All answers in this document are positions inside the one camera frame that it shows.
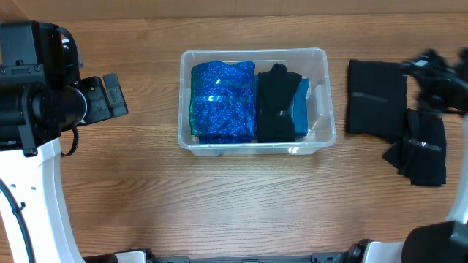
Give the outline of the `large black garment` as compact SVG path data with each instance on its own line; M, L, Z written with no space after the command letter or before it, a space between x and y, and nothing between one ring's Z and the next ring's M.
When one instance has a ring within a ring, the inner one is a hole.
M398 63L349 60L346 132L370 134L389 143L402 137L407 78Z

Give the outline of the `blue sequin cloth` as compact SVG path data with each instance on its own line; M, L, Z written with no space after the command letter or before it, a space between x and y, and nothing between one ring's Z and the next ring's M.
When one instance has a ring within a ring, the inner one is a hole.
M189 124L200 144L238 144L255 138L254 71L252 61L210 61L192 67Z

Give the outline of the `blue denim jeans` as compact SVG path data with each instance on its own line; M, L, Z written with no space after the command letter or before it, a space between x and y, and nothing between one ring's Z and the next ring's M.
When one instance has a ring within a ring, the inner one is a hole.
M290 114L295 125L295 140L306 136L308 132L308 113L306 102L308 88L309 80L302 77L290 107Z

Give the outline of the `small black garment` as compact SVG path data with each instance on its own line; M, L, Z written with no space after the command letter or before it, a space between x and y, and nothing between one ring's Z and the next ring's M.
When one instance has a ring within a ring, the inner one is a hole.
M258 74L257 141L295 142L295 125L290 107L302 76L289 72L284 64L274 64Z

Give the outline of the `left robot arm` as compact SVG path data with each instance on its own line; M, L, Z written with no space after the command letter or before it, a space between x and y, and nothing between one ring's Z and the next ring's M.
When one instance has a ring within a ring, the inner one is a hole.
M1 26L1 219L16 262L83 262L61 183L62 132L128 112L118 77L80 76L72 35Z

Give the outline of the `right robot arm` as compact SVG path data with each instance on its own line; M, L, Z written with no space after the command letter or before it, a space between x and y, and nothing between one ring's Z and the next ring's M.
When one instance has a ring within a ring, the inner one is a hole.
M391 143L383 154L414 186L440 187L447 177L444 114L467 119L467 49L451 66L428 49L401 64L351 59L346 131ZM353 244L335 262L466 262L467 165L442 223L413 229L406 240Z

